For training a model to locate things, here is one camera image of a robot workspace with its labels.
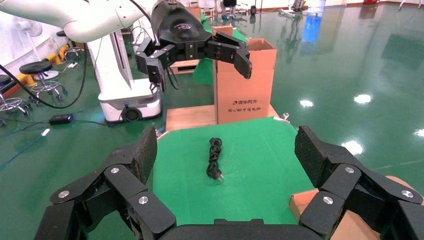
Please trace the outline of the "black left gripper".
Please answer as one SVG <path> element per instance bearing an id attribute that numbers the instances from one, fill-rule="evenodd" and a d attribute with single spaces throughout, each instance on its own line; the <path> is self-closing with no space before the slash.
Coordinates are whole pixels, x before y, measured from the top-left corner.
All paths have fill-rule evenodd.
<path id="1" fill-rule="evenodd" d="M 245 79 L 251 78 L 253 66 L 247 43 L 221 31 L 212 35 L 182 3 L 156 2 L 151 23 L 157 43 L 147 37 L 135 51 L 137 69 L 148 76 L 151 91 L 166 91 L 170 65 L 195 59 L 233 64 Z"/>

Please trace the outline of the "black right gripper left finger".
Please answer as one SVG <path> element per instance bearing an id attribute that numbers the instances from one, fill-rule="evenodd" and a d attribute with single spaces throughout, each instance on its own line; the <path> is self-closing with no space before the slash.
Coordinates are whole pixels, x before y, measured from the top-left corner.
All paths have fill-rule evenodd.
<path id="1" fill-rule="evenodd" d="M 58 189 L 35 234 L 37 240 L 86 240 L 116 212 L 138 240 L 158 240 L 177 224 L 175 215 L 148 190 L 157 156 L 157 133 L 115 148 L 99 168 Z"/>

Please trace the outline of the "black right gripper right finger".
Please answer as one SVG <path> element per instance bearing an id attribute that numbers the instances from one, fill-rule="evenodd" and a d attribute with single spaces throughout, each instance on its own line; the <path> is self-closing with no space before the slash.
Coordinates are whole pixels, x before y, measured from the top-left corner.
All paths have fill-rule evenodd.
<path id="1" fill-rule="evenodd" d="M 368 169 L 345 147 L 320 140 L 306 125 L 298 128 L 294 153 L 318 190 L 299 225 L 328 240 L 350 211 L 382 240 L 423 239 L 424 199 L 414 189 Z"/>

